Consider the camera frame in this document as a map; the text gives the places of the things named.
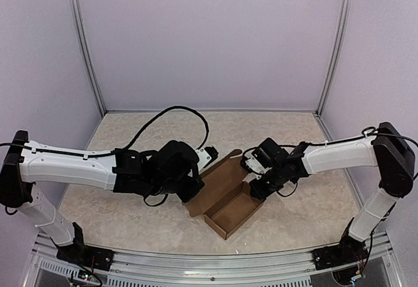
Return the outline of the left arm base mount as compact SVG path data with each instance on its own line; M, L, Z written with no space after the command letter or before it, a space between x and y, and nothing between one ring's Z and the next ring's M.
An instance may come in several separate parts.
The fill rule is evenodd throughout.
M89 245L56 246L57 258L89 269L110 271L115 252Z

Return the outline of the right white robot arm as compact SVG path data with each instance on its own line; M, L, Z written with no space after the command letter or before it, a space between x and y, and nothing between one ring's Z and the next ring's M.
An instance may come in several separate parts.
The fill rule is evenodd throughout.
M415 153L417 142L405 137L389 122L367 127L356 137L336 141L297 145L278 144L271 138L242 154L241 166L255 178L249 182L250 195L265 200L279 194L288 182L326 171L355 167L376 167L380 181L377 190L347 225L334 258L348 263L372 232L390 214L399 199L408 195L417 178Z

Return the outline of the brown cardboard box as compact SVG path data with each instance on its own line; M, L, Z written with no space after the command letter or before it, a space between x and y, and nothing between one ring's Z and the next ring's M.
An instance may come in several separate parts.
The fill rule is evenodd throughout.
M184 204L189 216L202 216L206 224L227 240L264 201L249 194L248 172L241 166L242 151L235 149L201 173L203 189Z

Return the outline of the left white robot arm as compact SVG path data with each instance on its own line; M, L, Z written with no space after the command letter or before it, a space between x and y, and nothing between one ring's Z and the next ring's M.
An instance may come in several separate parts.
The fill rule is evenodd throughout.
M1 166L1 204L33 219L76 263L91 258L82 230L45 200L38 182L91 186L117 194L147 199L175 194L183 203L204 187L201 171L217 158L211 146L194 149L171 140L160 150L137 152L128 148L85 151L56 148L29 140L17 131Z

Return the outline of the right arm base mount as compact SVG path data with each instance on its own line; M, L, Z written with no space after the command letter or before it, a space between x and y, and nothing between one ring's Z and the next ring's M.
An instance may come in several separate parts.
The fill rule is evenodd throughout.
M360 248L353 248L338 244L316 248L312 251L313 262L317 271L364 261L367 255L368 251L365 245L361 245Z

